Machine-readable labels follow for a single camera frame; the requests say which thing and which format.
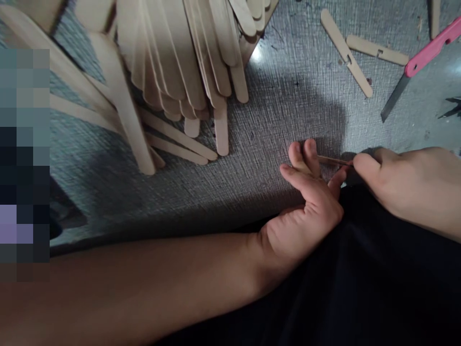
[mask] forearm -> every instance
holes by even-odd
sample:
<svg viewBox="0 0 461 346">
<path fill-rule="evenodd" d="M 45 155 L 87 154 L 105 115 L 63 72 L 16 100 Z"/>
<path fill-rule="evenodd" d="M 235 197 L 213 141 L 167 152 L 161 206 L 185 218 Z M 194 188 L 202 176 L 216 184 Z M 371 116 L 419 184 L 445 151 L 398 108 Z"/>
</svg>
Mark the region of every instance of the forearm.
<svg viewBox="0 0 461 346">
<path fill-rule="evenodd" d="M 251 303 L 287 274 L 257 234 L 128 243 L 50 268 L 49 284 L 0 284 L 2 340 L 147 344 Z"/>
</svg>

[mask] black pants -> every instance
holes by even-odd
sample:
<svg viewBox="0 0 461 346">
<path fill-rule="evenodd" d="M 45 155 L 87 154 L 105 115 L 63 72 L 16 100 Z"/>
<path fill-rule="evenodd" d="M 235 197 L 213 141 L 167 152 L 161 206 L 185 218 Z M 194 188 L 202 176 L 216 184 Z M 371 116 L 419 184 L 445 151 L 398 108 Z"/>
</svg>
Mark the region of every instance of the black pants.
<svg viewBox="0 0 461 346">
<path fill-rule="evenodd" d="M 158 344 L 460 344 L 461 245 L 393 217 L 363 185 L 340 202 L 343 221 L 271 294 Z"/>
</svg>

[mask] metal tool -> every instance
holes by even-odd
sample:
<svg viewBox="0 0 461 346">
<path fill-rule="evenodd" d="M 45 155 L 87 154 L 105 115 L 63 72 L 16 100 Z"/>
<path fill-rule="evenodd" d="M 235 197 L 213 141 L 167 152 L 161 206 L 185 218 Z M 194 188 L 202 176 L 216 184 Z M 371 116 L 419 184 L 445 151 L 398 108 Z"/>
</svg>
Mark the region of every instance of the metal tool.
<svg viewBox="0 0 461 346">
<path fill-rule="evenodd" d="M 447 28 L 442 31 L 434 40 L 416 54 L 405 66 L 405 73 L 395 87 L 392 95 L 381 112 L 383 122 L 389 117 L 400 95 L 408 85 L 410 78 L 414 77 L 428 63 L 430 63 L 441 51 L 444 44 L 449 44 L 461 35 L 461 16 L 456 18 Z"/>
<path fill-rule="evenodd" d="M 446 99 L 446 100 L 449 101 L 449 102 L 457 103 L 458 105 L 455 108 L 453 108 L 452 110 L 450 110 L 450 111 L 446 112 L 445 114 L 439 116 L 439 119 L 448 118 L 448 117 L 450 117 L 452 115 L 455 115 L 455 114 L 457 114 L 458 117 L 461 118 L 461 96 L 454 97 L 454 98 L 449 98 L 449 99 Z"/>
</svg>

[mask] popsicle stick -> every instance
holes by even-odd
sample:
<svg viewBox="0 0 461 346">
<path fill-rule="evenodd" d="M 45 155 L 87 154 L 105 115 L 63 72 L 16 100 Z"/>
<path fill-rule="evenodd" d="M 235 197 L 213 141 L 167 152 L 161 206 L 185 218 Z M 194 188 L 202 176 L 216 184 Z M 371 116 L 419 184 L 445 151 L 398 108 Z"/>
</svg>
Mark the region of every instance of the popsicle stick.
<svg viewBox="0 0 461 346">
<path fill-rule="evenodd" d="M 255 19 L 255 25 L 256 25 L 256 32 L 258 34 L 262 34 L 264 31 L 264 28 L 266 27 L 266 9 L 264 8 L 264 0 L 258 0 L 260 1 L 259 6 L 261 7 L 261 17 L 259 19 Z"/>
<path fill-rule="evenodd" d="M 229 0 L 232 9 L 239 20 L 240 27 L 245 35 L 253 37 L 256 35 L 256 26 L 250 9 L 245 0 Z"/>
<path fill-rule="evenodd" d="M 213 69 L 216 86 L 218 88 L 219 93 L 222 96 L 229 97 L 230 95 L 232 95 L 231 82 L 229 80 L 227 67 L 224 64 L 219 53 L 218 41 L 216 39 L 216 33 L 213 26 L 213 16 L 211 14 L 210 3 L 208 1 L 202 1 L 199 3 L 197 2 L 197 0 L 195 0 L 194 2 L 194 16 L 196 13 L 197 17 L 200 18 L 200 21 L 202 23 L 202 30 L 199 30 L 197 28 L 197 31 L 199 35 L 203 34 L 205 37 L 208 56 L 211 62 L 211 67 Z"/>
<path fill-rule="evenodd" d="M 385 48 L 383 46 L 379 46 L 373 42 L 367 41 L 354 35 L 348 35 L 346 38 L 346 43 L 352 50 L 356 50 L 361 53 L 386 60 L 388 62 L 393 62 L 398 65 L 405 66 L 408 64 L 408 60 L 410 59 L 408 55 L 399 53 L 389 48 Z"/>
<path fill-rule="evenodd" d="M 205 94 L 184 5 L 182 0 L 167 0 L 162 4 L 187 98 L 193 108 L 202 110 L 206 107 Z"/>
<path fill-rule="evenodd" d="M 161 102 L 162 108 L 165 111 L 165 113 L 171 114 L 173 116 L 173 119 L 176 119 L 177 117 L 179 117 L 177 120 L 173 120 L 173 119 L 170 119 L 170 120 L 172 121 L 181 120 L 181 107 L 180 107 L 179 101 L 172 99 L 168 95 L 160 93 L 160 102 Z"/>
<path fill-rule="evenodd" d="M 141 120 L 126 81 L 117 47 L 104 34 L 90 33 L 89 37 L 139 169 L 144 174 L 153 175 L 156 168 L 144 137 Z"/>
<path fill-rule="evenodd" d="M 269 23 L 269 20 L 272 17 L 272 15 L 274 14 L 274 11 L 277 8 L 278 4 L 279 4 L 279 0 L 271 0 L 270 8 L 264 14 L 264 18 L 266 20 L 266 26 Z M 256 35 L 256 40 L 253 39 L 251 40 L 251 42 L 247 40 L 247 37 L 245 35 L 243 35 L 240 38 L 239 46 L 240 46 L 240 52 L 242 53 L 242 62 L 243 62 L 244 67 L 250 61 L 251 55 L 253 54 L 253 51 L 255 50 L 260 38 L 261 38 L 260 35 Z"/>
<path fill-rule="evenodd" d="M 208 120 L 210 118 L 210 112 L 208 111 L 208 107 L 201 111 L 195 109 L 192 110 L 194 111 L 194 115 L 197 119 Z"/>
<path fill-rule="evenodd" d="M 87 75 L 87 76 L 88 76 L 88 79 L 92 83 L 94 83 L 94 86 L 100 91 L 101 94 L 105 95 L 109 100 L 112 100 L 111 95 L 110 95 L 110 90 L 106 85 L 94 79 L 90 75 Z M 210 161 L 214 161 L 218 158 L 218 155 L 214 151 L 205 147 L 203 144 L 191 139 L 190 137 L 186 136 L 184 133 L 179 131 L 177 128 L 171 126 L 167 122 L 161 120 L 160 118 L 149 113 L 148 111 L 142 108 L 138 108 L 138 113 L 143 123 L 152 127 L 154 130 L 159 131 L 160 133 L 164 134 L 168 138 L 173 139 L 179 144 L 182 144 L 186 148 L 196 152 L 199 155 L 202 155 L 203 157 L 207 158 Z"/>
<path fill-rule="evenodd" d="M 136 26 L 136 37 L 133 44 L 133 61 L 131 65 L 131 81 L 135 87 L 140 90 L 144 90 L 144 79 L 146 75 L 146 48 L 144 46 L 144 29 L 142 23 L 138 20 L 136 23 L 133 23 Z"/>
<path fill-rule="evenodd" d="M 74 63 L 58 46 L 18 9 L 0 5 L 0 18 L 15 33 L 22 44 L 30 49 L 49 49 L 50 69 L 59 76 L 83 101 L 112 122 L 114 108 L 107 99 L 88 81 Z"/>
<path fill-rule="evenodd" d="M 440 0 L 431 0 L 431 39 L 440 32 Z"/>
<path fill-rule="evenodd" d="M 199 119 L 184 119 L 184 133 L 190 138 L 197 138 L 200 135 Z"/>
<path fill-rule="evenodd" d="M 226 99 L 223 97 L 216 86 L 215 79 L 213 78 L 213 69 L 211 68 L 210 58 L 208 56 L 208 50 L 206 47 L 205 36 L 203 35 L 203 29 L 201 26 L 200 18 L 195 14 L 194 11 L 195 3 L 192 1 L 184 2 L 186 4 L 186 11 L 188 12 L 188 18 L 191 30 L 193 31 L 194 43 L 196 44 L 197 58 L 201 64 L 202 78 L 206 88 L 206 93 L 210 99 L 210 102 L 215 108 L 222 108 L 226 105 Z"/>
<path fill-rule="evenodd" d="M 181 108 L 181 114 L 184 116 L 184 118 L 191 120 L 197 119 L 197 117 L 194 115 L 192 106 L 189 104 L 189 101 L 181 100 L 179 101 L 179 105 Z"/>
<path fill-rule="evenodd" d="M 367 82 L 362 70 L 360 69 L 359 65 L 355 61 L 349 47 L 344 40 L 344 37 L 341 35 L 340 30 L 338 29 L 335 21 L 328 12 L 327 9 L 323 9 L 320 14 L 320 22 L 322 23 L 325 31 L 330 36 L 331 41 L 335 45 L 336 49 L 340 53 L 340 56 L 346 62 L 346 65 L 349 71 L 354 76 L 355 80 L 357 81 L 358 85 L 364 92 L 365 96 L 370 98 L 373 96 L 373 90 L 369 83 Z"/>
<path fill-rule="evenodd" d="M 247 103 L 249 100 L 248 86 L 246 84 L 245 70 L 243 69 L 243 61 L 242 61 L 242 56 L 240 54 L 239 38 L 237 36 L 237 24 L 231 13 L 230 13 L 230 20 L 231 20 L 231 32 L 232 32 L 232 44 L 235 47 L 235 49 L 239 52 L 237 65 L 229 68 L 230 77 L 234 85 L 235 97 L 241 103 Z"/>
<path fill-rule="evenodd" d="M 264 5 L 265 0 L 247 0 L 248 8 L 250 9 L 251 16 L 255 20 L 259 20 L 264 12 L 264 8 L 261 6 L 261 3 Z"/>
<path fill-rule="evenodd" d="M 16 0 L 16 6 L 48 35 L 52 34 L 65 0 Z"/>
<path fill-rule="evenodd" d="M 75 16 L 88 31 L 105 32 L 114 11 L 115 0 L 78 0 Z"/>
<path fill-rule="evenodd" d="M 178 156 L 182 159 L 188 160 L 201 166 L 208 164 L 208 160 L 203 156 L 197 155 L 164 139 L 153 136 L 150 133 L 146 133 L 146 138 L 147 142 L 156 149 L 162 150 L 174 156 Z"/>
<path fill-rule="evenodd" d="M 229 155 L 227 107 L 214 109 L 216 149 L 221 156 Z"/>
<path fill-rule="evenodd" d="M 139 0 L 117 0 L 117 33 L 120 53 L 131 70 L 133 65 L 133 45 L 136 42 Z"/>
<path fill-rule="evenodd" d="M 176 60 L 171 35 L 168 31 L 162 3 L 157 0 L 145 0 L 145 4 L 146 13 L 150 18 L 147 23 L 150 23 L 152 28 L 149 33 L 153 34 L 151 41 L 155 41 L 156 44 L 166 94 L 175 100 L 185 99 L 186 91 Z"/>
<path fill-rule="evenodd" d="M 242 58 L 240 56 L 240 50 L 236 50 L 233 44 L 234 38 L 231 22 L 234 23 L 234 15 L 232 12 L 232 17 L 229 16 L 227 4 L 227 0 L 210 1 L 211 13 L 213 14 L 213 22 L 221 56 L 228 66 L 235 66 L 237 65 L 238 59 L 241 60 Z"/>
</svg>

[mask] pink knife handle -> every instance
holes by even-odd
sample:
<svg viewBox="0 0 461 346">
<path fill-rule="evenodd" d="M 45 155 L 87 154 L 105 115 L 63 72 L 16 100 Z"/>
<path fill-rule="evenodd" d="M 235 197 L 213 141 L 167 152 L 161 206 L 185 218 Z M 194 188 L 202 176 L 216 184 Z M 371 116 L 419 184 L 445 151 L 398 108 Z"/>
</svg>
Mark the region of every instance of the pink knife handle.
<svg viewBox="0 0 461 346">
<path fill-rule="evenodd" d="M 459 35 L 461 35 L 461 16 L 456 18 L 431 43 L 425 46 L 423 50 L 408 62 L 405 66 L 405 75 L 410 78 L 415 76 L 442 51 L 444 43 L 449 44 L 453 42 Z"/>
</svg>

